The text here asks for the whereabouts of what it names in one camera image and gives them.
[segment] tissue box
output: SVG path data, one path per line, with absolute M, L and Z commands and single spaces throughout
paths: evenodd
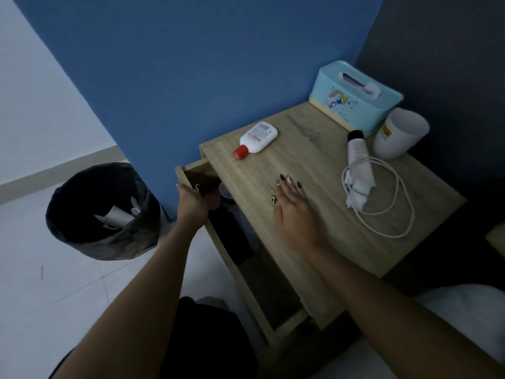
M 403 99 L 345 61 L 319 69 L 309 102 L 347 130 L 370 136 Z

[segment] charging cable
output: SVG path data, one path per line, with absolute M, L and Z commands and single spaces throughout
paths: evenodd
M 388 169 L 389 171 L 391 171 L 395 175 L 395 177 L 396 177 L 395 196 L 393 197 L 393 201 L 391 202 L 391 204 L 385 210 L 382 210 L 382 211 L 379 211 L 379 212 L 376 212 L 376 213 L 366 213 L 366 212 L 364 212 L 362 210 L 357 210 L 356 209 L 357 208 L 357 204 L 356 204 L 356 202 L 354 200 L 354 194 L 352 194 L 352 186 L 350 186 L 348 183 L 346 183 L 346 178 L 345 177 L 346 177 L 346 173 L 348 171 L 350 171 L 350 168 L 352 166 L 360 164 L 362 162 L 370 162 L 372 164 L 381 165 L 382 167 L 384 167 L 384 168 Z M 377 231 L 375 229 L 372 229 L 367 223 L 365 223 L 365 221 L 363 221 L 363 218 L 361 217 L 360 213 L 364 214 L 364 215 L 380 215 L 380 214 L 387 213 L 395 205 L 396 197 L 398 196 L 398 190 L 400 189 L 400 184 L 403 187 L 403 190 L 405 191 L 405 197 L 407 198 L 408 205 L 410 206 L 410 209 L 411 209 L 411 212 L 412 212 L 410 221 L 408 222 L 408 226 L 407 226 L 407 229 L 405 230 L 405 232 L 402 233 L 402 234 L 400 234 L 400 235 L 382 234 L 381 232 L 379 232 L 379 231 Z M 354 212 L 356 213 L 358 219 L 361 221 L 361 223 L 363 223 L 363 225 L 365 225 L 367 228 L 369 228 L 370 230 L 372 230 L 375 234 L 385 236 L 386 238 L 401 238 L 401 237 L 407 235 L 408 232 L 412 229 L 413 219 L 414 219 L 414 216 L 415 216 L 415 212 L 414 212 L 414 209 L 413 209 L 413 204 L 411 202 L 410 197 L 408 196 L 407 188 L 406 188 L 405 183 L 403 182 L 402 178 L 398 175 L 398 173 L 396 172 L 396 170 L 394 170 L 393 167 L 391 165 L 389 165 L 388 163 L 384 162 L 381 159 L 375 158 L 375 157 L 366 157 L 366 158 L 363 158 L 363 159 L 358 159 L 356 162 L 352 163 L 351 165 L 348 165 L 344 169 L 344 171 L 342 171 L 342 186 L 344 187 L 345 193 L 347 194 L 347 199 L 352 202 L 352 208 L 354 209 Z

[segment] white bottle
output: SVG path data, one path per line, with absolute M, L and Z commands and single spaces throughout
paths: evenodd
M 361 130 L 353 130 L 347 136 L 347 164 L 350 170 L 345 176 L 345 183 L 350 186 L 350 194 L 356 204 L 356 210 L 363 211 L 365 203 L 372 187 L 375 187 L 375 178 L 370 162 L 360 162 L 353 165 L 361 159 L 368 159 L 369 153 L 367 143 Z M 350 196 L 347 196 L 345 202 L 347 207 L 354 206 Z
M 258 153 L 272 142 L 279 132 L 269 123 L 262 121 L 240 137 L 240 146 L 233 152 L 236 159 L 243 159 L 249 153 Z

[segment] cartoon print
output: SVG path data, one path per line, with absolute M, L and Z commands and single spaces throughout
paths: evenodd
M 329 95 L 328 99 L 326 100 L 326 105 L 328 108 L 334 108 L 337 105 L 344 105 L 349 102 L 349 97 L 347 97 L 343 92 L 340 90 L 333 90 Z

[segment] white cup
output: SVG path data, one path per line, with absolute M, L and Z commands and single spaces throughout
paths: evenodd
M 104 223 L 104 227 L 111 230 L 123 229 L 128 223 L 133 221 L 135 217 L 121 210 L 117 206 L 112 206 L 112 209 L 105 217 L 95 215 L 100 222 Z
M 395 108 L 375 135 L 373 151 L 380 159 L 393 159 L 407 152 L 430 131 L 430 125 L 419 114 Z

